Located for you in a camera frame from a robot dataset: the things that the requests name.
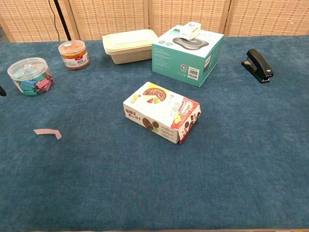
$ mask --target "stapler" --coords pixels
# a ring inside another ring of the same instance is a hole
[[[6,92],[4,91],[4,89],[1,86],[0,86],[0,95],[6,96]]]
[[[247,60],[243,61],[241,64],[253,75],[255,78],[261,82],[269,82],[269,78],[274,75],[269,64],[266,62],[264,57],[256,50],[250,49],[247,52]]]

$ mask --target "paper lunch box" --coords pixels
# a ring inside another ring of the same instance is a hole
[[[201,114],[198,102],[147,82],[123,102],[125,115],[180,144]]]
[[[127,31],[102,36],[106,54],[115,64],[151,59],[152,43],[157,35],[150,29]]]

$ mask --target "blue carpet tabletop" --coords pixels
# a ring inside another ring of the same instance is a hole
[[[102,41],[70,71],[60,43],[0,44],[1,232],[309,228],[309,36],[224,38],[200,88],[151,60],[115,65]],[[240,64],[250,48],[273,68],[269,83]],[[55,77],[40,96],[7,74],[29,57]],[[123,101],[147,81],[200,103],[183,144],[125,118]]]

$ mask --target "black object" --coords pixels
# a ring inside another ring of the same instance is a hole
[[[1,86],[0,86],[0,95],[6,96],[6,92],[4,91],[4,89]]]
[[[259,82],[269,82],[269,78],[272,77],[274,73],[264,57],[256,49],[250,49],[247,52],[247,56],[247,60],[243,61],[241,64],[255,76]]]
[[[68,30],[66,21],[64,20],[64,17],[63,17],[61,8],[60,8],[60,6],[59,6],[58,0],[54,0],[54,3],[55,3],[55,6],[56,6],[56,8],[57,8],[57,11],[58,11],[58,14],[59,14],[59,17],[60,17],[60,20],[61,20],[63,29],[64,29],[64,31],[66,32],[67,38],[68,38],[68,40],[71,40],[71,36],[70,36],[69,30]]]
[[[208,42],[195,38],[185,40],[184,38],[177,37],[173,39],[173,42],[188,50],[199,50],[201,47],[209,45]]]

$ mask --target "woven wicker panel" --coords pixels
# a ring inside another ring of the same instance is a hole
[[[204,30],[223,33],[230,0],[149,0],[150,29],[160,36],[190,21]]]
[[[50,0],[56,15],[60,40],[67,40],[53,0]],[[71,37],[76,38],[70,23],[64,0],[59,0]],[[48,0],[6,0],[0,4],[0,23],[11,42],[58,41],[54,15]]]
[[[232,0],[228,36],[305,35],[309,0]]]
[[[147,0],[70,0],[82,40],[148,29]]]

